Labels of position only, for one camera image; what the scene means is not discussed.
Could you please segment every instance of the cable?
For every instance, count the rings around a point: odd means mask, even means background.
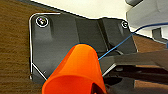
[[[134,32],[132,32],[127,38],[125,38],[122,42],[120,42],[118,45],[116,45],[115,47],[113,47],[112,49],[110,49],[109,51],[107,51],[104,55],[102,55],[101,57],[98,58],[98,60],[102,59],[103,57],[105,57],[108,53],[110,53],[111,51],[113,51],[114,49],[116,49],[118,46],[120,46],[121,44],[123,44],[126,40],[128,40],[133,34],[135,34],[136,32],[138,32],[139,30],[146,28],[146,27],[153,27],[153,26],[162,26],[162,25],[168,25],[168,22],[165,23],[156,23],[156,24],[149,24],[149,25],[145,25],[142,26],[140,28],[138,28],[137,30],[135,30]]]

